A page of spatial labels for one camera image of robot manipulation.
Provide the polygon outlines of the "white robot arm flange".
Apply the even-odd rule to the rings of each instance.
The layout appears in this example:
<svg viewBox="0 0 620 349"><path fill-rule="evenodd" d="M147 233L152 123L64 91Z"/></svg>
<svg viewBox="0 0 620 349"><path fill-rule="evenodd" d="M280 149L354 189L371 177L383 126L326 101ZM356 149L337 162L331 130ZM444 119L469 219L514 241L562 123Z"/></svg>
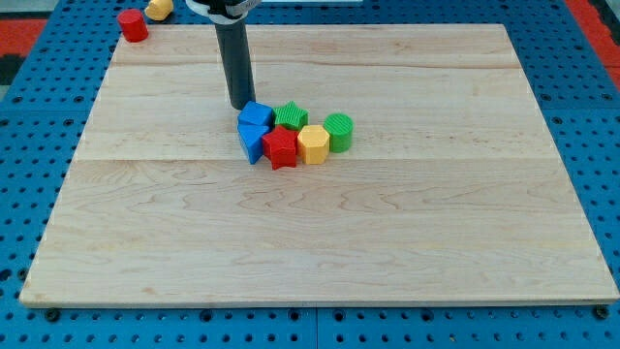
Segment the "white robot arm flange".
<svg viewBox="0 0 620 349"><path fill-rule="evenodd" d="M186 0L185 3L194 13L215 24L230 25L246 18L262 0Z"/></svg>

